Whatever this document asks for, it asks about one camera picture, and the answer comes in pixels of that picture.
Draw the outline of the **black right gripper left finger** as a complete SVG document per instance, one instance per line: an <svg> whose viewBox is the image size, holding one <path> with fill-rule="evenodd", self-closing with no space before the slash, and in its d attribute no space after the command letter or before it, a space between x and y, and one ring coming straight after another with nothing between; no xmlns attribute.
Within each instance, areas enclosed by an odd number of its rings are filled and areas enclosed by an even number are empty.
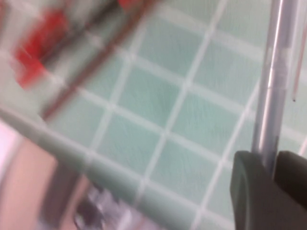
<svg viewBox="0 0 307 230"><path fill-rule="evenodd" d="M237 230L307 228L307 209L280 193L254 153L235 154L230 194Z"/></svg>

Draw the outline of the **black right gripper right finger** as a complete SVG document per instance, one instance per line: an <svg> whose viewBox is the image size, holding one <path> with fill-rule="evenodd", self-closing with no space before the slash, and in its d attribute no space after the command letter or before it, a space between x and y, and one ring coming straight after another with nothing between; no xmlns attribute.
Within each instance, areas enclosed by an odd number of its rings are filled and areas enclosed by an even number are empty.
<svg viewBox="0 0 307 230"><path fill-rule="evenodd" d="M275 161L274 185L280 193L307 208L307 160L290 151L280 151Z"/></svg>

